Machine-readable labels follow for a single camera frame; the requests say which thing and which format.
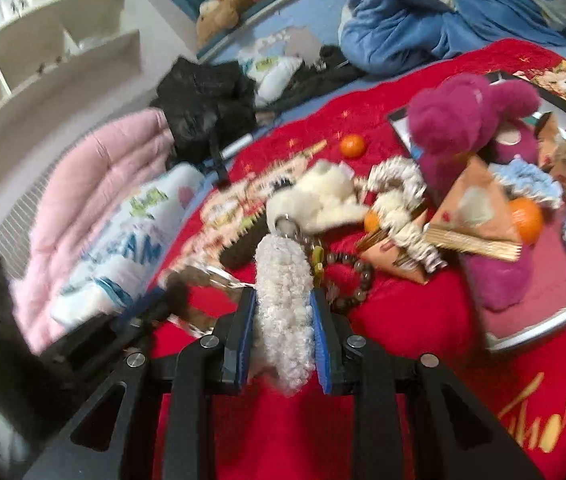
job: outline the blue blanket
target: blue blanket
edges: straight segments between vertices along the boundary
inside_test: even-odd
[[[503,38],[566,46],[532,0],[348,0],[341,49],[367,72],[391,76]]]

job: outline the silver bolt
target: silver bolt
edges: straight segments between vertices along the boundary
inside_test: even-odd
[[[145,364],[145,355],[141,354],[141,352],[136,352],[127,356],[127,366],[130,368],[138,368],[143,364]]]
[[[201,346],[203,348],[214,348],[216,345],[218,345],[218,337],[210,334],[210,335],[204,335],[201,338]]]
[[[367,341],[365,341],[365,338],[362,335],[351,335],[348,337],[346,343],[352,348],[363,348]]]
[[[423,354],[421,356],[421,364],[428,368],[436,368],[439,366],[439,358],[434,354]]]

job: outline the cream stuffed animal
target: cream stuffed animal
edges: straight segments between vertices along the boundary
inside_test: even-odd
[[[368,211],[357,203],[354,182],[344,168],[317,160],[292,187],[276,192],[266,206],[268,228],[289,216],[305,234],[317,234],[345,224],[362,222]]]

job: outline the orange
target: orange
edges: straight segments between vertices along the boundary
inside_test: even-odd
[[[373,233],[378,229],[378,215],[372,209],[365,213],[363,229],[366,233]]]
[[[365,153],[365,139],[360,135],[348,135],[341,139],[339,147],[345,158],[359,158]]]
[[[526,245],[534,245],[543,231],[543,213],[534,200],[521,197],[508,204],[512,213],[512,221],[519,230],[521,240]]]

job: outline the red blanket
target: red blanket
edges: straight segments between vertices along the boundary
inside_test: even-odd
[[[361,159],[348,163],[357,174],[365,175],[373,164],[403,153],[386,116],[407,104],[420,89],[437,86],[460,72],[550,70],[560,61],[559,56],[538,46],[503,40],[395,82],[344,95],[244,149],[230,176],[237,180],[249,171],[262,170],[272,160],[322,139],[327,139],[328,146],[318,156],[339,161],[338,140],[353,133],[363,135],[368,148]],[[183,242],[200,228],[199,216],[194,214],[166,262],[176,257]],[[360,237],[361,232],[344,230],[333,237],[330,247],[351,251]],[[331,269],[331,277],[342,288],[353,288],[355,283],[349,283],[353,277],[345,270],[338,275],[338,271]],[[250,282],[253,266],[236,274]],[[214,316],[234,309],[221,293],[211,289],[193,290],[190,301]],[[356,332],[394,354],[438,354],[500,417],[548,479],[565,477],[566,330],[517,354],[487,356],[481,351],[482,332],[458,269],[439,272],[425,286],[378,275],[367,301],[349,320]],[[191,341],[184,332],[166,324],[157,331],[154,354],[177,352]],[[221,480],[345,480],[349,476],[351,399],[323,396],[316,379],[292,398],[256,381],[240,397],[215,399],[214,410]]]

